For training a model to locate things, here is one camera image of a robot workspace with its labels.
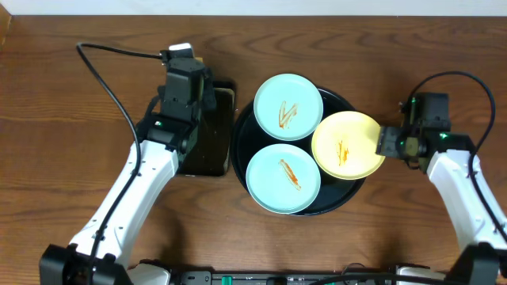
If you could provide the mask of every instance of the round black tray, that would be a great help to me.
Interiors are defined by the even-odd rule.
[[[327,89],[318,88],[324,103],[324,114],[326,118],[335,112],[354,111],[354,107],[343,97]],[[255,119],[254,102],[246,106],[239,115],[238,121],[234,126],[231,144],[231,160],[234,171],[243,187],[246,187],[246,167],[250,159],[261,149],[276,143],[287,143],[297,146],[306,151],[311,157],[311,136],[304,139],[286,142],[275,139],[266,134]],[[294,213],[293,215],[320,215],[332,211],[345,202],[347,202],[364,183],[366,178],[359,180],[342,180],[332,177],[320,169],[321,186],[315,201],[306,209]]]

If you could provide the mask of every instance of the wooden table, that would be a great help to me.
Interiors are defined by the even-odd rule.
[[[480,152],[507,207],[507,19],[429,17],[15,17],[0,53],[0,282],[37,283],[48,244],[66,245],[104,199],[132,135],[79,58],[77,42],[157,53],[190,42],[217,77],[238,86],[237,110],[274,74],[302,74],[382,124],[398,124],[398,102],[426,76],[467,70],[494,91],[497,123]],[[160,63],[87,50],[139,120]],[[453,130],[477,141],[490,110],[466,78],[424,90],[450,93]],[[394,262],[445,270],[459,254],[436,189],[418,171],[387,159],[343,207],[300,218],[263,210],[225,177],[178,177],[141,229],[132,264],[231,271],[324,271],[351,262]]]

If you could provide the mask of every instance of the sauce smear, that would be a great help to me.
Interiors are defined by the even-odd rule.
[[[280,106],[280,112],[278,113],[278,124],[282,129],[288,128],[288,124],[292,121],[292,118],[298,113],[298,104],[295,103],[292,108],[285,112],[286,101],[282,102]]]
[[[287,176],[288,180],[291,182],[292,186],[296,188],[298,191],[301,190],[301,186],[298,184],[298,179],[295,177],[295,174],[292,172],[291,166],[285,162],[285,160],[280,159],[280,162],[278,162],[279,165],[282,166],[284,169],[285,175]]]
[[[343,142],[344,140],[342,139],[339,143],[338,143],[338,148],[337,148],[337,152],[338,152],[338,160],[339,160],[339,166],[342,166],[342,165],[345,165],[345,163],[347,162],[347,156],[349,155],[349,148],[347,146],[347,142]]]

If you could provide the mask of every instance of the black cable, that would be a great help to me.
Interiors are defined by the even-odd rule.
[[[98,45],[98,44],[82,44],[82,43],[78,43],[76,45],[76,49],[78,50],[79,55],[81,56],[82,60],[85,62],[86,66],[88,67],[88,69],[90,70],[90,72],[93,74],[93,76],[95,76],[95,78],[99,81],[99,83],[101,83],[101,85],[104,88],[105,92],[108,93],[108,95],[111,97],[111,99],[118,106],[118,109],[124,115],[124,117],[125,117],[125,119],[126,119],[126,121],[128,123],[128,126],[131,129],[132,135],[134,136],[135,151],[136,151],[135,166],[134,166],[134,169],[132,170],[132,174],[131,174],[130,178],[128,178],[127,183],[125,183],[125,186],[121,189],[120,194],[117,196],[117,198],[112,203],[112,205],[109,208],[108,212],[105,214],[104,219],[102,220],[102,223],[101,223],[101,225],[98,228],[98,231],[95,233],[95,239],[93,240],[93,246],[92,246],[92,250],[91,250],[91,253],[90,253],[90,264],[89,264],[89,268],[88,268],[88,270],[89,270],[88,271],[88,284],[92,285],[93,284],[93,262],[95,260],[95,256],[97,255],[98,245],[99,245],[99,243],[100,243],[100,241],[102,239],[102,236],[104,235],[104,229],[107,226],[108,221],[109,221],[109,219],[112,216],[112,213],[114,212],[114,210],[116,209],[116,207],[120,203],[121,199],[123,198],[123,196],[125,195],[125,193],[127,192],[128,188],[130,187],[130,185],[132,184],[132,182],[134,181],[135,177],[137,176],[137,174],[139,172],[139,168],[141,166],[141,146],[139,144],[139,139],[137,138],[137,134],[135,133],[134,123],[132,122],[131,117],[128,115],[127,110],[125,110],[124,106],[120,103],[120,101],[118,100],[118,98],[116,98],[116,96],[114,95],[114,93],[112,92],[112,90],[107,86],[107,84],[104,82],[104,80],[102,79],[102,77],[95,70],[95,68],[92,66],[92,64],[90,63],[90,61],[86,58],[85,54],[82,51],[82,47],[97,48],[97,49],[101,49],[101,50],[105,50],[105,51],[117,52],[117,53],[120,53],[122,55],[139,56],[139,57],[144,57],[144,58],[149,58],[149,59],[161,59],[162,57],[158,56],[158,55],[141,54],[141,53],[133,52],[133,51],[123,51],[123,50],[120,50],[120,49],[116,49],[116,48],[112,48],[112,47],[105,47],[105,46],[101,46],[101,45]]]
[[[359,265],[359,266],[361,266],[362,268],[366,268],[366,266],[364,266],[364,264],[362,264],[362,263],[359,263],[359,262],[352,262],[351,264],[349,264],[349,265],[345,266],[345,268],[344,268],[344,269],[343,269],[343,271],[341,272],[341,275],[342,275],[342,276],[343,276],[343,275],[345,275],[345,274],[347,273],[347,271],[349,270],[349,268],[350,268],[351,266],[353,266],[353,265]],[[343,283],[344,283],[345,285],[349,285],[349,281],[343,281]]]
[[[327,285],[336,282],[345,282],[350,280],[375,280],[375,281],[394,281],[394,282],[412,282],[431,285],[466,285],[455,281],[444,281],[425,277],[396,275],[391,273],[372,273],[372,274],[354,274],[354,275],[340,275],[315,281],[310,285]]]
[[[493,211],[490,208],[490,205],[488,205],[488,203],[486,202],[486,198],[484,198],[484,195],[482,194],[481,189],[478,186],[477,180],[475,179],[475,171],[474,171],[474,165],[473,165],[475,155],[477,154],[482,143],[484,143],[484,141],[486,140],[488,134],[491,131],[491,128],[494,125],[494,117],[496,115],[497,110],[496,110],[496,105],[494,103],[494,97],[490,91],[490,88],[488,88],[488,86],[480,78],[476,77],[473,74],[469,74],[469,73],[463,72],[463,71],[445,71],[445,72],[441,72],[438,74],[434,74],[434,75],[426,78],[425,80],[423,80],[421,83],[419,83],[414,88],[414,90],[412,90],[412,93],[410,93],[409,100],[407,101],[407,104],[409,104],[412,101],[412,98],[414,98],[414,95],[417,92],[417,90],[419,88],[421,88],[421,86],[423,86],[426,82],[430,81],[431,79],[438,78],[438,77],[445,76],[445,75],[462,75],[462,76],[473,79],[484,89],[484,91],[486,91],[486,95],[490,99],[490,107],[491,107],[490,122],[488,123],[488,127],[486,128],[486,131],[484,131],[484,135],[482,135],[481,139],[478,141],[477,146],[470,153],[470,157],[468,158],[468,176],[470,177],[472,184],[474,185],[475,191],[477,192],[477,196],[481,200],[482,205],[484,206],[484,208],[486,209],[486,211],[490,215],[494,226],[500,232],[500,234],[504,238],[505,242],[507,242],[507,234],[505,234],[505,231],[503,229],[503,225],[500,224],[500,222],[497,220],[497,217],[495,217]]]
[[[103,46],[103,45],[100,45],[100,44],[78,43],[78,52],[80,50],[80,47],[84,47],[84,48],[96,48],[96,49],[101,49],[103,51],[112,51],[112,52],[116,52],[116,53],[119,53],[119,54],[122,54],[122,55],[131,55],[131,56],[137,56],[137,57],[142,57],[142,58],[147,58],[147,59],[162,59],[161,55],[149,55],[149,54],[143,54],[143,53],[135,52],[135,51],[124,51],[124,50],[120,50],[118,48],[106,47],[106,46]]]
[[[159,95],[151,98],[150,104],[148,104],[148,107],[146,108],[146,111],[144,113],[144,116],[146,118],[151,116],[151,112],[153,112],[153,109],[155,108],[155,106],[158,104],[159,101],[160,101]]]

